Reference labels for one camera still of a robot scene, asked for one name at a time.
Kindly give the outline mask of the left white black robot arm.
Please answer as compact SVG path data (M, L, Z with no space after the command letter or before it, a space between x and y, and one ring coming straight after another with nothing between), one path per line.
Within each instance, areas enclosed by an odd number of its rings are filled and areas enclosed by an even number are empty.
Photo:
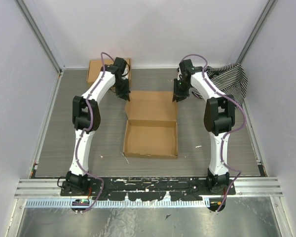
M111 87L115 88L118 98L130 100L128 74L129 63L117 58L111 64L105 64L92 86L81 96L73 98L72 121L75 130L73 161L65 176L62 188L83 196L89 191L89 153L95 131L101 123L99 104Z

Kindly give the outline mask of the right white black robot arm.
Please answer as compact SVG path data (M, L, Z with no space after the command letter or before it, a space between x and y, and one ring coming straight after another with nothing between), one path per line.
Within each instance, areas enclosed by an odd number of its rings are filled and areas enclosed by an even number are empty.
M210 136L211 160L206 177L206 186L213 195L218 195L229 185L227 150L230 131L235 125L235 105L232 98L221 92L201 67L180 64L178 77L174 79L173 101L180 102L189 96L190 89L196 88L206 105L204 126Z

